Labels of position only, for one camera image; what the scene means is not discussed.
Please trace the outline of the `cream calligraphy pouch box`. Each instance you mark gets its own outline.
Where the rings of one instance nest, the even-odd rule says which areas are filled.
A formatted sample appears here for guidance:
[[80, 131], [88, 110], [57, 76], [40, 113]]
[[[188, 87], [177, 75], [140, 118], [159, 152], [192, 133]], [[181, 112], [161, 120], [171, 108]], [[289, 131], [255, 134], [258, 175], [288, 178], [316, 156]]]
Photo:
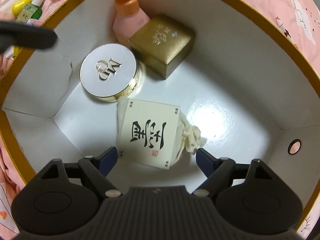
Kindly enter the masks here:
[[195, 154], [207, 142], [179, 106], [121, 97], [117, 115], [117, 148], [124, 161], [168, 170], [182, 153]]

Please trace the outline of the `yellow cap green bottle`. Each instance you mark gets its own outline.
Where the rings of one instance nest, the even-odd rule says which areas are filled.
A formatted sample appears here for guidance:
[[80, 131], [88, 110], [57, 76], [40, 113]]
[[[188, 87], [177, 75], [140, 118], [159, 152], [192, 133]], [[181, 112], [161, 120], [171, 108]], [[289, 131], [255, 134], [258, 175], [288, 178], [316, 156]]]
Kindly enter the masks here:
[[27, 23], [29, 19], [39, 20], [42, 15], [43, 0], [31, 0], [20, 10], [16, 22]]

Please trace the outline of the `gold square gift box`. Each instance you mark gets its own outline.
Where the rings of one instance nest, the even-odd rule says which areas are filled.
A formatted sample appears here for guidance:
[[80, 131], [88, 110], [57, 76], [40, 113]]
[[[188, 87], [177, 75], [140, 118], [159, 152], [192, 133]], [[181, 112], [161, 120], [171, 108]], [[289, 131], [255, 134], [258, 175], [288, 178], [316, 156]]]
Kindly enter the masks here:
[[167, 79], [189, 55], [195, 31], [164, 14], [158, 14], [130, 39], [136, 58]]

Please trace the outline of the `pink pump lotion bottle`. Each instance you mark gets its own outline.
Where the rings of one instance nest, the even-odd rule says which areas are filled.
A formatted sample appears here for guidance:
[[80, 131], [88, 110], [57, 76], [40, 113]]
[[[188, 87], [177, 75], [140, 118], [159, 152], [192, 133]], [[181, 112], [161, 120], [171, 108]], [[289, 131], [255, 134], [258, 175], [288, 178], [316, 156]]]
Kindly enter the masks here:
[[150, 18], [140, 8], [138, 0], [114, 0], [116, 18], [113, 31], [119, 43], [130, 47], [129, 39], [146, 25]]

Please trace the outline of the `round white gold compact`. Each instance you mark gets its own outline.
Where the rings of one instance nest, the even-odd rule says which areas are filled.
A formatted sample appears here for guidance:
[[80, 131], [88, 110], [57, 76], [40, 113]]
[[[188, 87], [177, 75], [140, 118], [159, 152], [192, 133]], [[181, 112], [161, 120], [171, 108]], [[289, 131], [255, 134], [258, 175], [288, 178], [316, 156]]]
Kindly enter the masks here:
[[108, 43], [91, 51], [80, 67], [80, 83], [95, 99], [116, 102], [129, 96], [141, 80], [142, 68], [133, 52], [118, 43]]

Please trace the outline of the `yellow bulb shaped bottle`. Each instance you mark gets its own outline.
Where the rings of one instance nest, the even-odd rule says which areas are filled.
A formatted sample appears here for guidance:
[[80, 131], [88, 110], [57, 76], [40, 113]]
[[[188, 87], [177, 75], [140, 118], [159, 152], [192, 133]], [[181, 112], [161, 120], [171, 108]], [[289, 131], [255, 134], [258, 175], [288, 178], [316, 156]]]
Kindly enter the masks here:
[[12, 5], [11, 11], [13, 16], [16, 18], [21, 9], [28, 3], [31, 3], [33, 0], [19, 0]]

